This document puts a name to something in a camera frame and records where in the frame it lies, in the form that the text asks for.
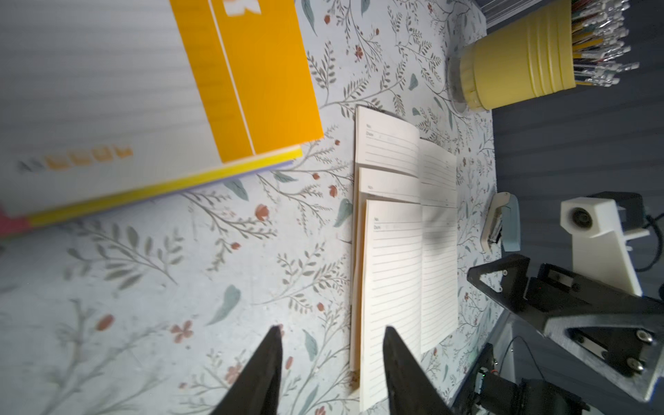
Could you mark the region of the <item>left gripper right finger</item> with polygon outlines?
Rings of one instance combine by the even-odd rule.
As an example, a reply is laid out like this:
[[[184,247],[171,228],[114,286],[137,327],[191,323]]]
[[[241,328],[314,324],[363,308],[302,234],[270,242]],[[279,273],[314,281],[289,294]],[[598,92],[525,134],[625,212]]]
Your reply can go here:
[[[392,326],[385,330],[382,352],[390,414],[453,415]]]

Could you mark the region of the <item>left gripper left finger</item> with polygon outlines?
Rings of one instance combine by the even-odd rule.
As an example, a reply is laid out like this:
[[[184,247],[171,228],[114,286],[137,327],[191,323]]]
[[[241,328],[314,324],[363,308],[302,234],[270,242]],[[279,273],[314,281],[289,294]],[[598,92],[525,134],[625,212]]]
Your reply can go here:
[[[282,363],[281,330],[272,326],[211,414],[277,414]]]

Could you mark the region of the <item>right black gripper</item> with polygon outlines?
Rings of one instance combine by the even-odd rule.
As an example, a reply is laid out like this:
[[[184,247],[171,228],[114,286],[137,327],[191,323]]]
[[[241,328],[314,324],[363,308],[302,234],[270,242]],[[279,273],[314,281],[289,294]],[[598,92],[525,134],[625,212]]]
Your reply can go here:
[[[511,254],[468,269],[467,281],[631,398],[652,400],[663,377],[663,302],[638,297],[559,266],[527,276]]]

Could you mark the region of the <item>cream lined notebook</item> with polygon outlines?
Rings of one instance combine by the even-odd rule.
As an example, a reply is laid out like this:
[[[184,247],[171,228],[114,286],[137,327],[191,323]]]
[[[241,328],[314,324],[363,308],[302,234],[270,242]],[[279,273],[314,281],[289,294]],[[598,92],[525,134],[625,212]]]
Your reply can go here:
[[[382,337],[420,357],[458,326],[456,157],[418,128],[356,110],[349,366],[361,412],[387,398]]]

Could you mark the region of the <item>white orange cover notebook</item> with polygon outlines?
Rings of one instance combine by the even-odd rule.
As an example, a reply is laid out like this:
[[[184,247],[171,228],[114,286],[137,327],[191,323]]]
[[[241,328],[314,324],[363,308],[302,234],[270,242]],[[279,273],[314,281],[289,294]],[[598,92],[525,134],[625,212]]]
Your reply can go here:
[[[4,1],[9,217],[200,176],[323,136],[291,1]]]

